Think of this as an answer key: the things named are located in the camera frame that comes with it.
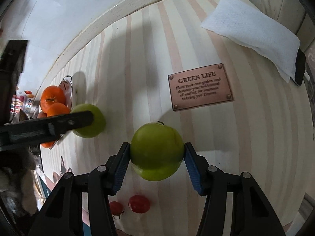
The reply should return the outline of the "small bright orange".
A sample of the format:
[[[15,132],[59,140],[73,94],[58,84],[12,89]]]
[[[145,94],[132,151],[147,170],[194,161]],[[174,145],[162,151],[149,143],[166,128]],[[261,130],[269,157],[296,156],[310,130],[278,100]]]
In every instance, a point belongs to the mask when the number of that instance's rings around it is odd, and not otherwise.
[[[46,115],[48,117],[51,116],[57,116],[57,115],[61,115],[61,114],[69,114],[70,113],[70,109],[62,104],[62,103],[54,103],[51,106],[49,106]]]

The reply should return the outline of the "large orange with stem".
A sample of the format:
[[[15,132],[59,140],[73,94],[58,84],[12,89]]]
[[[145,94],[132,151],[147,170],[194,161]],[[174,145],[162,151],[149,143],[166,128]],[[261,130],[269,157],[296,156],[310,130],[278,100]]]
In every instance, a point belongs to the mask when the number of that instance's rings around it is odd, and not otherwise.
[[[66,96],[64,95],[63,90],[55,85],[47,87],[42,95],[40,100],[40,107],[44,113],[47,113],[49,107],[55,103],[65,104]]]

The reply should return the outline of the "red cherry tomato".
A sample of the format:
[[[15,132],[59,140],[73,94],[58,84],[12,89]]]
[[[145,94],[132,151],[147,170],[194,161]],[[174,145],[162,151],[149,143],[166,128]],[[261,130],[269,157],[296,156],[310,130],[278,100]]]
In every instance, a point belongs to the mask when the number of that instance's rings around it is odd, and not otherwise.
[[[149,211],[151,203],[143,195],[133,195],[129,198],[128,206],[134,213],[144,214]]]
[[[117,201],[111,201],[109,203],[109,207],[112,216],[113,217],[117,216],[119,219],[121,219],[121,215],[124,213],[123,205]]]

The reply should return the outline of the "green apple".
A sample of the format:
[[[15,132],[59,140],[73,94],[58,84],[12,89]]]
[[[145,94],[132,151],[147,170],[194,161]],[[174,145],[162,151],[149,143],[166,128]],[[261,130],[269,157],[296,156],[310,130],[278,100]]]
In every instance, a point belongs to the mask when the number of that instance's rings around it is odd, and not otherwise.
[[[184,158],[184,142],[176,129],[158,121],[142,125],[130,143],[134,171],[147,181],[172,176]]]
[[[83,111],[92,112],[93,117],[94,117],[93,122],[89,126],[74,129],[73,133],[82,138],[94,138],[104,131],[105,126],[106,126],[105,116],[103,115],[103,113],[100,111],[98,107],[96,107],[93,104],[88,104],[88,103],[78,104],[71,110],[71,113],[83,112]]]

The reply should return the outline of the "dark red apple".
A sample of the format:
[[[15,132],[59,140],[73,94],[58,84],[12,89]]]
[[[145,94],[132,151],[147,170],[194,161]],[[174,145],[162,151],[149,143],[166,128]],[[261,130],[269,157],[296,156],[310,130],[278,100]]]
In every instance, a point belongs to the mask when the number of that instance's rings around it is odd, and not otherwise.
[[[37,115],[37,118],[46,118],[47,117],[47,115],[46,115],[46,113],[44,113],[44,112],[40,112],[38,115]]]

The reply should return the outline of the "floral glass fruit plate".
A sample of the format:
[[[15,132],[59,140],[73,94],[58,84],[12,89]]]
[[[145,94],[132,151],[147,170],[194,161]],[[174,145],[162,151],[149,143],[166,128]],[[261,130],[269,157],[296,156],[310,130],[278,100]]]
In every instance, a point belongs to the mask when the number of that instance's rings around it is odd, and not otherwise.
[[[72,77],[71,76],[65,76],[59,85],[64,95],[66,96],[66,102],[65,105],[71,110],[72,107],[72,96],[73,96],[73,83],[72,83]]]

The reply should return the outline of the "white paper towel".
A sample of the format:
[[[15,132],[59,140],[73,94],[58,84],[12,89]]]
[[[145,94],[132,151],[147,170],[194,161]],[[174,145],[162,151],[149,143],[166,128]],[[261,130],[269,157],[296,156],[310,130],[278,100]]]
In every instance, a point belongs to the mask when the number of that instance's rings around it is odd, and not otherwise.
[[[285,82],[295,78],[301,41],[260,10],[241,0],[220,0],[201,27],[269,59]]]

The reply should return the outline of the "colourful wall sticker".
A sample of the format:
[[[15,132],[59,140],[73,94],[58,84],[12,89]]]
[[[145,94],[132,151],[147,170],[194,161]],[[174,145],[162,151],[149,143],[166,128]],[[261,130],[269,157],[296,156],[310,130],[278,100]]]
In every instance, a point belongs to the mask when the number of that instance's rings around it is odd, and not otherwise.
[[[12,98],[10,113],[18,114],[20,110],[22,110],[26,114],[30,114],[34,100],[35,96],[33,95],[32,91],[23,91],[17,88],[16,93]]]

